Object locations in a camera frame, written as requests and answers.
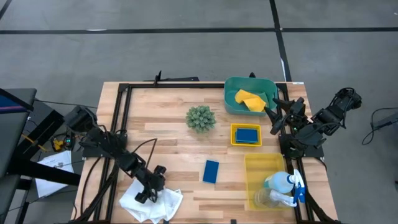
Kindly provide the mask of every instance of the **green plant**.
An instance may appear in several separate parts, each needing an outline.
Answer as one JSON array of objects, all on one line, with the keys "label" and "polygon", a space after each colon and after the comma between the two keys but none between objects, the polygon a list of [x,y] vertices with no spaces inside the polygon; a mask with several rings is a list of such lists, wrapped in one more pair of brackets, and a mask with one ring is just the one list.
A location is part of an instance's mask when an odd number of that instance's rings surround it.
[{"label": "green plant", "polygon": [[191,107],[187,112],[187,125],[197,133],[206,133],[214,128],[216,119],[209,106]]}]

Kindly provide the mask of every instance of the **wooden table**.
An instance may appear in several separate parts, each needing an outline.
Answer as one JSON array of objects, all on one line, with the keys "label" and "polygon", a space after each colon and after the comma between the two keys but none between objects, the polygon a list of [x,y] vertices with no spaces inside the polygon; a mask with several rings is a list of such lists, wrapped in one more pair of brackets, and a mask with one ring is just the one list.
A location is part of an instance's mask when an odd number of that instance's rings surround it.
[{"label": "wooden table", "polygon": [[[99,100],[98,124],[104,124],[108,129],[111,126],[118,85],[119,82],[104,83]],[[287,87],[291,100],[300,96],[305,99],[306,114],[310,116],[305,86],[287,83]],[[197,134],[185,124],[188,109],[198,105],[208,105],[215,112],[216,127],[207,134]],[[122,113],[123,103],[117,129],[120,127]],[[231,123],[260,124],[262,147],[232,146],[229,140]],[[247,205],[243,158],[249,153],[280,153],[277,137],[271,135],[270,130],[271,121],[267,116],[228,114],[224,108],[222,88],[136,88],[132,92],[127,122],[127,149],[131,151],[145,140],[158,138],[149,169],[153,170],[156,165],[165,166],[166,187],[181,189],[183,193],[182,204],[171,223],[229,223],[231,219],[237,219],[238,223],[295,223],[293,209],[282,212],[250,211]],[[147,159],[150,149],[150,144],[142,146],[137,153]],[[215,185],[202,182],[207,159],[220,162]],[[84,208],[97,194],[103,160],[96,165],[88,181]],[[83,184],[94,161],[95,159],[86,160],[81,174],[75,201],[78,211]],[[313,158],[304,158],[303,163],[310,193],[326,214],[337,219],[325,168]],[[119,199],[132,181],[124,172],[119,172],[111,223],[137,222],[119,204]],[[108,194],[104,196],[100,219],[105,218],[107,200]],[[306,219],[303,206],[302,215]]]}]

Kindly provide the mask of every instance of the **yellow tray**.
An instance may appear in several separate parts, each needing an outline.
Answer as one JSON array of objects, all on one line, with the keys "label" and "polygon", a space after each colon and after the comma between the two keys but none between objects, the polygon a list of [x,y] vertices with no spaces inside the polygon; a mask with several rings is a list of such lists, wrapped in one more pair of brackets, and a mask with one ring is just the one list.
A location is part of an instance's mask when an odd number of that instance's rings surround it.
[{"label": "yellow tray", "polygon": [[278,171],[285,171],[284,158],[279,153],[246,154],[244,156],[246,192],[250,210],[289,210],[289,207],[258,207],[254,203],[254,193],[263,188],[267,177]]},{"label": "yellow tray", "polygon": [[[236,142],[236,136],[235,136],[235,132],[238,128],[252,128],[252,129],[256,129],[257,130],[257,137],[258,137],[258,142],[254,143],[254,144],[247,144],[247,143],[237,143]],[[252,147],[256,147],[256,146],[261,146],[261,126],[258,124],[231,124],[231,144],[233,146],[252,146]]]}]

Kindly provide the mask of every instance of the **concrete floor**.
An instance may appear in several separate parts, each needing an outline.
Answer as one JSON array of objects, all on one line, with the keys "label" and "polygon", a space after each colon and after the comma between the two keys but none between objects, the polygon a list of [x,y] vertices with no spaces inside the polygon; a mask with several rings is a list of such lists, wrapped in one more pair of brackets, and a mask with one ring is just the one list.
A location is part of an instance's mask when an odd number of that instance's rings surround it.
[{"label": "concrete floor", "polygon": [[[0,30],[273,27],[269,6],[269,1],[258,0],[13,0]],[[394,0],[278,0],[277,9],[282,27],[398,27]],[[398,106],[398,32],[283,36],[292,79],[305,82],[313,111],[327,106],[346,86],[363,97],[363,106],[348,113],[348,129],[339,130],[324,145],[340,220],[396,223],[396,134],[386,128],[376,132],[370,145],[362,146],[361,141],[370,131],[374,110]],[[2,88],[34,87],[42,100],[93,106],[104,81],[147,80],[159,70],[164,78],[222,81],[254,72],[284,80],[274,33],[0,35],[0,49]],[[53,107],[64,114],[71,110]],[[74,161],[79,159],[79,154],[73,155]],[[76,172],[81,165],[74,165]],[[21,195],[17,193],[11,208],[18,206]],[[33,187],[28,201],[36,196]],[[25,222],[66,222],[74,199],[74,193],[67,193],[33,203]],[[10,212],[7,223],[15,215]]]}]

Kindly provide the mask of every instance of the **green container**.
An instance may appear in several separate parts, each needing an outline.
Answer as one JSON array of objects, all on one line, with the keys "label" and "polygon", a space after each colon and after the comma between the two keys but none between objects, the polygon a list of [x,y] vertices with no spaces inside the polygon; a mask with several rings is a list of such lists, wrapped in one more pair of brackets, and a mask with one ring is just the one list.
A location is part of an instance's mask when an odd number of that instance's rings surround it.
[{"label": "green container", "polygon": [[224,85],[224,103],[225,110],[228,113],[254,116],[265,116],[267,114],[266,112],[249,111],[244,103],[237,103],[235,95],[240,89],[260,96],[267,103],[268,108],[276,108],[272,99],[277,96],[278,90],[273,81],[266,78],[231,77],[225,81]]}]

